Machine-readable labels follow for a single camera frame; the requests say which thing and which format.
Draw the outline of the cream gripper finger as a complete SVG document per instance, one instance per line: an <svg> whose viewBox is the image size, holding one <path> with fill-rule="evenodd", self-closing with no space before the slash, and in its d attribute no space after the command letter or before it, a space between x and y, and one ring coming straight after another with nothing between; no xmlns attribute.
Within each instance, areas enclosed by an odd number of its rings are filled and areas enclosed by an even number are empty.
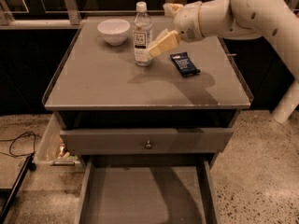
<svg viewBox="0 0 299 224"><path fill-rule="evenodd" d="M181 42L178 31L168 29L162 30L157 37L149 43L146 49L148 58L155 58L171 49L176 48Z"/></svg>
<svg viewBox="0 0 299 224"><path fill-rule="evenodd" d="M183 8L182 4L177 3L165 3L163 5L164 8L164 15L169 17L175 17L178 11Z"/></svg>

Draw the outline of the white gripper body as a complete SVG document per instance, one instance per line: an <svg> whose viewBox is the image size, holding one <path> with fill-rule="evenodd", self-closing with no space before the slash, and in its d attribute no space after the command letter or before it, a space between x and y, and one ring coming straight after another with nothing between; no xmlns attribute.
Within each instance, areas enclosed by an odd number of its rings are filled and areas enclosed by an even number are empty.
<svg viewBox="0 0 299 224"><path fill-rule="evenodd" d="M175 30L182 41L191 43L201 41L204 37L200 31L199 11L202 2L190 3L178 10L174 18Z"/></svg>

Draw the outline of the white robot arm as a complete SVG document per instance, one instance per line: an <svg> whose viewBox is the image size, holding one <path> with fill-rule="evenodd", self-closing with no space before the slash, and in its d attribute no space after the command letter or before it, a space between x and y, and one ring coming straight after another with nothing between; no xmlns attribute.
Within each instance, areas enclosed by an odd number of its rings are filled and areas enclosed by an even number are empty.
<svg viewBox="0 0 299 224"><path fill-rule="evenodd" d="M174 29L163 30L147 48L154 58L179 46L209 36L227 39L264 37L294 77L272 113L285 122L299 105L299 17L284 0L213 0L187 5L164 4Z"/></svg>

